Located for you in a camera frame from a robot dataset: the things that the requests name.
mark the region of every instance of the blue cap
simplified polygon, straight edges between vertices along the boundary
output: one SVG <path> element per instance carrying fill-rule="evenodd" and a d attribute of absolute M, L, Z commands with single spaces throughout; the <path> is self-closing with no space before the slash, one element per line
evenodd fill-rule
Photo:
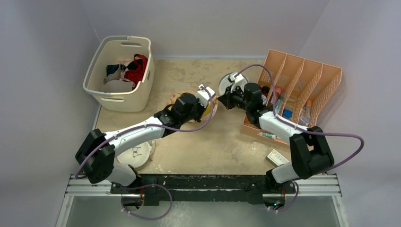
<path fill-rule="evenodd" d="M 292 116 L 292 111 L 288 109 L 284 109 L 283 117 L 290 118 Z"/>

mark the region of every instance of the table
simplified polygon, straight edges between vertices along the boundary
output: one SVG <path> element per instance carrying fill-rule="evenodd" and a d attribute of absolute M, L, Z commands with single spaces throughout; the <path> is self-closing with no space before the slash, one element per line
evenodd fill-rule
<path fill-rule="evenodd" d="M 162 110 L 169 97 L 179 91 L 197 90 L 200 84 L 218 90 L 220 79 L 262 60 L 155 60 L 155 78 L 148 103 L 141 112 L 124 113 L 101 108 L 96 128 L 114 131 L 139 123 Z M 261 68 L 243 74 L 256 82 Z M 241 109 L 226 110 L 218 105 L 209 125 L 197 132 L 176 132 L 156 140 L 150 160 L 139 173 L 260 175 L 274 166 L 265 157 L 276 149 L 290 160 L 289 149 L 239 132 L 244 120 Z M 197 128 L 201 123 L 186 123 L 182 129 Z"/>

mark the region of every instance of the plastic basket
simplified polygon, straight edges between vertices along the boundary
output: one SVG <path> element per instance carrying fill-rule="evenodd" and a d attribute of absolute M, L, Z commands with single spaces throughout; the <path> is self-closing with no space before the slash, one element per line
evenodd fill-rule
<path fill-rule="evenodd" d="M 315 126 L 320 111 L 341 82 L 342 69 L 275 50 L 269 50 L 264 66 L 273 74 L 275 87 L 279 87 L 282 92 L 287 93 L 279 114 L 283 114 L 284 108 L 291 108 L 293 113 L 290 120 L 298 123 L 303 107 L 307 100 L 311 100 L 311 117 L 308 126 Z M 270 77 L 265 70 L 261 71 L 257 83 L 261 86 L 271 87 Z M 271 95 L 272 89 L 268 93 L 267 99 Z M 261 131 L 250 124 L 245 116 L 241 127 L 242 133 L 288 146 L 279 138 L 273 140 L 259 135 L 258 133 Z"/>
<path fill-rule="evenodd" d="M 148 58 L 145 74 L 134 90 L 124 93 L 101 92 L 106 66 L 118 64 L 119 61 L 133 60 L 138 53 Z M 155 65 L 150 50 L 150 40 L 135 36 L 106 37 L 97 49 L 88 68 L 83 88 L 106 109 L 122 112 L 142 111 L 152 89 Z"/>

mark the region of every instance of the white container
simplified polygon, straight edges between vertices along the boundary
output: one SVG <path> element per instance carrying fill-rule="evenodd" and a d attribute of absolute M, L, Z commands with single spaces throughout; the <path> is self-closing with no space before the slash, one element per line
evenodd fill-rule
<path fill-rule="evenodd" d="M 145 74 L 134 90 L 124 93 L 101 92 L 106 66 L 118 64 L 119 60 L 133 59 L 134 55 L 142 54 L 148 58 Z M 106 37 L 97 49 L 83 83 L 86 92 L 106 109 L 122 112 L 142 111 L 148 101 L 155 74 L 155 64 L 150 51 L 150 40 L 135 36 Z"/>

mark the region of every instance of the red cloth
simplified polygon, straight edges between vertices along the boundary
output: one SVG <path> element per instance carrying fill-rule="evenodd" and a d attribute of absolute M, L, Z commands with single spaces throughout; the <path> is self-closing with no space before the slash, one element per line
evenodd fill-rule
<path fill-rule="evenodd" d="M 129 79 L 130 81 L 135 83 L 135 87 L 138 85 L 139 81 L 142 81 L 143 76 L 145 74 L 145 69 L 148 64 L 148 59 L 147 57 L 141 55 L 141 54 L 136 54 L 134 55 L 134 64 L 136 64 L 138 67 L 135 70 L 128 70 L 125 72 L 124 78 Z"/>

